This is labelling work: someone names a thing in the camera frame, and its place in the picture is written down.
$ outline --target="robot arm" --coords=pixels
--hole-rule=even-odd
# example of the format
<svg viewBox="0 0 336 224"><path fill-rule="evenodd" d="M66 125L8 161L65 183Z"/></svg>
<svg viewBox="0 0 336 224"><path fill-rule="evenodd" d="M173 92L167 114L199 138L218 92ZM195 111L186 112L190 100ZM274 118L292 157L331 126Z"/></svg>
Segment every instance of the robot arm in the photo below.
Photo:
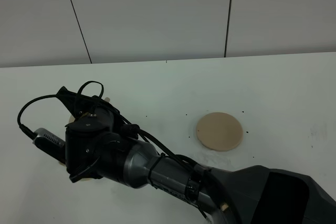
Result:
<svg viewBox="0 0 336 224"><path fill-rule="evenodd" d="M202 166L175 155L149 133L129 122L99 97L72 93L64 87L58 98L75 117L66 141L46 129L20 128L34 144L65 163L69 178L106 177L133 188L147 184L198 208L220 223L336 223L336 202L310 177L285 170L253 166L236 172ZM165 153L159 155L148 139Z"/></svg>

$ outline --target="round wooden coaster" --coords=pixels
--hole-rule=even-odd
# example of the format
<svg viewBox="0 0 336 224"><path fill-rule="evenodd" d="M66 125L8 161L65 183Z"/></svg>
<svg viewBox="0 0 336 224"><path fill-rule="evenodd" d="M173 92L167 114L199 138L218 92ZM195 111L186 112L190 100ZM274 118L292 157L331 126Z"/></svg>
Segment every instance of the round wooden coaster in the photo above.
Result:
<svg viewBox="0 0 336 224"><path fill-rule="evenodd" d="M216 151L229 151L243 140L243 128L233 116L215 112L202 117L196 127L202 144Z"/></svg>

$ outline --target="white table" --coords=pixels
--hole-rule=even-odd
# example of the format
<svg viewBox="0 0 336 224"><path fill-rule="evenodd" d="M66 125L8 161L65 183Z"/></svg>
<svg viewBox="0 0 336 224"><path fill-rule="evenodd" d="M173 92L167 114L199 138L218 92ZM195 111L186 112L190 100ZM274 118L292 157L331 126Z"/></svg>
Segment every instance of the white table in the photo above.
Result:
<svg viewBox="0 0 336 224"><path fill-rule="evenodd" d="M131 122L172 151L209 166L251 165L313 177L336 198L336 53L0 69L0 223L203 223L200 213L150 186L101 179L72 184L65 168L18 128L21 107L88 80ZM99 92L92 85L84 94ZM195 125L207 113L236 117L243 142L203 147ZM33 104L22 122L64 138L69 112L56 99Z"/></svg>

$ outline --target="white wall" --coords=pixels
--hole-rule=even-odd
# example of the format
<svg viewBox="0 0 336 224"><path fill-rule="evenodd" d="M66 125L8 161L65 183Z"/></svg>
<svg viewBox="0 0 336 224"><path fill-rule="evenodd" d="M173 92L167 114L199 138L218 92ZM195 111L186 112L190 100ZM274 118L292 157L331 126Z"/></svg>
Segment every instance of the white wall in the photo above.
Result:
<svg viewBox="0 0 336 224"><path fill-rule="evenodd" d="M73 0L93 62L222 57L229 0Z"/></svg>
<svg viewBox="0 0 336 224"><path fill-rule="evenodd" d="M90 63L70 0L0 0L0 67Z"/></svg>
<svg viewBox="0 0 336 224"><path fill-rule="evenodd" d="M336 51L335 0L233 0L227 56Z"/></svg>

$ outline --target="black robot arm segment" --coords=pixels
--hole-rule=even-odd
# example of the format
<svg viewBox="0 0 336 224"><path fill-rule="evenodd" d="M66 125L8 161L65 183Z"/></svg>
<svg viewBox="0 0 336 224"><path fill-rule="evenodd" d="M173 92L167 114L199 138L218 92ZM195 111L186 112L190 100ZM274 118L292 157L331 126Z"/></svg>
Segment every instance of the black robot arm segment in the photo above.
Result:
<svg viewBox="0 0 336 224"><path fill-rule="evenodd" d="M206 167L175 155L151 134L130 124L110 103L62 87L36 98L18 115L20 129L34 144L66 164L69 178L106 177L133 188L147 184L198 208L213 223L336 223L336 203L310 177L253 166L236 172ZM59 99L75 117L66 125L66 141L45 129L35 132L20 117L33 102ZM157 145L164 153L158 154Z"/></svg>

